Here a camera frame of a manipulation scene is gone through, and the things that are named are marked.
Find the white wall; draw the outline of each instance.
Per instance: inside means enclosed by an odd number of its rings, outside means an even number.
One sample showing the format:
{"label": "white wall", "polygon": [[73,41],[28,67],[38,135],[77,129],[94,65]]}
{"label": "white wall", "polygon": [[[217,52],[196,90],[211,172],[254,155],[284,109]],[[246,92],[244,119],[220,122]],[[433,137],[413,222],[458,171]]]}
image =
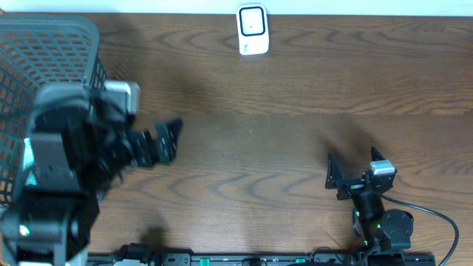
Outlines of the white wall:
{"label": "white wall", "polygon": [[[0,0],[5,11],[234,14],[242,0]],[[473,0],[260,0],[270,14],[473,16]]]}

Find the gray plastic basket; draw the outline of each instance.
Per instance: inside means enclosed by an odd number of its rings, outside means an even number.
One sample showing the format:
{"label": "gray plastic basket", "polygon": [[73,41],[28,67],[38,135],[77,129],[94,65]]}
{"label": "gray plastic basket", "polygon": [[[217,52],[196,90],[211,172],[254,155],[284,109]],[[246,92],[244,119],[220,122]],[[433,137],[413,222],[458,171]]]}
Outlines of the gray plastic basket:
{"label": "gray plastic basket", "polygon": [[51,82],[97,89],[108,79],[98,58],[99,33],[79,16],[0,16],[0,204],[11,202],[28,112],[35,93]]}

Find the cable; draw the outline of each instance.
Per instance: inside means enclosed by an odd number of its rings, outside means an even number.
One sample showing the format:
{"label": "cable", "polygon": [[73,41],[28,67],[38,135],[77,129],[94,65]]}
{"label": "cable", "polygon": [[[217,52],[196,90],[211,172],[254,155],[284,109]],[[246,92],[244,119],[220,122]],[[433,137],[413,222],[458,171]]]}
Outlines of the cable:
{"label": "cable", "polygon": [[443,258],[443,260],[438,265],[438,266],[444,266],[446,264],[446,262],[450,259],[452,254],[455,252],[455,248],[457,248],[457,245],[458,245],[458,239],[460,237],[460,231],[458,230],[457,224],[455,224],[455,222],[453,222],[453,220],[450,219],[448,216],[443,215],[443,214],[441,214],[437,211],[433,211],[431,209],[424,208],[424,207],[421,207],[421,206],[417,206],[417,205],[414,205],[414,204],[411,204],[411,203],[402,202],[402,201],[397,200],[397,199],[392,199],[388,196],[384,196],[383,194],[380,194],[380,197],[387,200],[387,201],[394,202],[394,203],[402,205],[402,206],[418,209],[419,211],[425,211],[428,214],[433,214],[435,216],[439,216],[440,218],[445,219],[447,222],[449,222],[453,226],[453,229],[455,230],[455,239],[453,240],[452,247],[450,248],[449,252],[446,254],[445,258]]}
{"label": "cable", "polygon": [[[310,261],[314,261],[314,260],[315,260],[314,256],[317,254],[317,252],[319,252],[319,251],[322,250],[322,249],[331,250],[331,248],[329,248],[329,247],[318,247],[318,248],[316,248],[316,249],[312,252],[312,254],[311,254],[310,257],[309,257],[309,260],[310,260]],[[340,263],[343,264],[343,260],[340,259],[340,257],[339,257],[337,254],[334,253],[333,255],[335,255],[335,257],[337,257],[337,260],[338,260]]]}

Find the wooden table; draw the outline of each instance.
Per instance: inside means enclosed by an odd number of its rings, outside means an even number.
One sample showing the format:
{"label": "wooden table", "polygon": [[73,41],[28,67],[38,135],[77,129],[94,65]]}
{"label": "wooden table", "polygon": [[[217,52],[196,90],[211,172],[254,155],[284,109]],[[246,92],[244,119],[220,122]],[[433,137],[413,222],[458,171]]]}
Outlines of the wooden table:
{"label": "wooden table", "polygon": [[[473,253],[473,19],[270,16],[270,49],[238,52],[235,16],[84,14],[111,78],[136,81],[137,129],[182,117],[171,167],[137,169],[101,205],[92,252],[130,242],[195,252],[311,252],[361,244],[351,201],[324,189],[327,153],[359,178],[370,147],[397,167],[390,197],[453,218]],[[454,231],[415,217],[437,262]]]}

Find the white device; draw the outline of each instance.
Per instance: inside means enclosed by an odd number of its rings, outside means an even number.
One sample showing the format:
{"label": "white device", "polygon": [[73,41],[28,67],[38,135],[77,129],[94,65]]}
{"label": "white device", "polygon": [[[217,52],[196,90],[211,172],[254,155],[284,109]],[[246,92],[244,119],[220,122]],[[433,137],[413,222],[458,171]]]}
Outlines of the white device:
{"label": "white device", "polygon": [[268,51],[269,32],[266,9],[261,4],[246,4],[236,12],[239,53],[257,55]]}

